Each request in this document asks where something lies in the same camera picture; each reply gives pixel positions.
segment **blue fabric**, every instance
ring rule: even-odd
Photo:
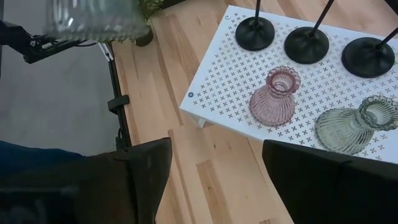
[[[0,178],[81,158],[84,156],[61,149],[30,148],[0,141]]]

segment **black candle holder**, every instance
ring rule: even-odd
[[[398,28],[384,40],[363,37],[350,42],[341,55],[344,67],[362,78],[376,78],[387,73],[396,60],[395,53],[387,42],[397,33]]]
[[[300,27],[287,36],[285,52],[290,59],[301,64],[312,64],[322,60],[328,53],[328,37],[318,28],[333,2],[328,1],[315,27]]]
[[[275,37],[274,26],[265,18],[259,17],[261,0],[256,3],[256,15],[243,20],[236,28],[235,39],[245,50],[262,50],[272,43]]]

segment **white table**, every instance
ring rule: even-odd
[[[238,24],[253,15],[253,10],[236,6],[229,6],[225,12],[180,105],[199,126],[209,121],[261,141],[272,139],[324,149],[315,138],[314,124],[325,110],[357,108],[372,95],[398,99],[397,65],[379,78],[365,79],[350,74],[341,63],[342,50],[352,40],[384,37],[321,25],[320,30],[330,42],[328,54],[318,63],[301,65],[286,56],[284,41],[295,28],[315,24],[260,12],[261,17],[273,23],[275,39],[268,48],[249,52],[240,48],[234,34]],[[398,49],[398,40],[390,41],[389,45]],[[295,69],[302,84],[294,93],[295,114],[290,123],[271,128],[258,123],[248,107],[251,95],[265,84],[268,71],[278,66]],[[369,146],[356,156],[398,164],[396,137],[398,130],[376,132]]]

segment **clear glass vase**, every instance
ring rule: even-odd
[[[251,114],[266,126],[287,123],[294,114],[294,97],[300,87],[298,73],[289,67],[276,67],[268,73],[266,84],[256,90],[249,103]]]
[[[333,152],[357,154],[375,131],[398,127],[398,103],[385,96],[366,98],[359,109],[341,108],[322,113],[315,123],[319,142]]]
[[[138,0],[47,0],[44,33],[61,39],[126,40],[146,35]]]

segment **black metal stand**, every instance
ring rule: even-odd
[[[108,49],[112,51],[111,44],[107,44]],[[113,88],[113,95],[114,99],[108,102],[109,110],[116,114],[119,119],[119,131],[118,136],[116,137],[116,149],[121,150],[127,147],[132,146],[131,138],[129,133],[129,126],[127,125],[126,119],[126,112],[124,110],[125,104],[128,104],[129,97],[127,95],[121,94],[119,78],[118,78],[118,71],[116,70],[116,64],[114,60],[110,60],[108,62],[109,65],[109,72],[111,74],[111,81],[112,81],[112,88]]]
[[[47,35],[30,35],[20,26],[0,21],[0,45],[8,45],[23,55],[27,63],[35,63],[49,56],[79,46],[85,40],[57,40]]]
[[[262,50],[272,43],[275,37],[274,26],[265,18],[259,17],[261,0],[257,0],[256,15],[243,20],[236,28],[235,39],[245,50]]]
[[[344,67],[352,74],[362,78],[376,78],[394,66],[396,57],[387,44],[398,33],[392,31],[384,40],[363,37],[349,43],[341,54]]]
[[[318,28],[334,1],[328,1],[315,27],[300,27],[287,36],[285,52],[290,59],[301,64],[311,64],[319,62],[328,53],[328,37]]]

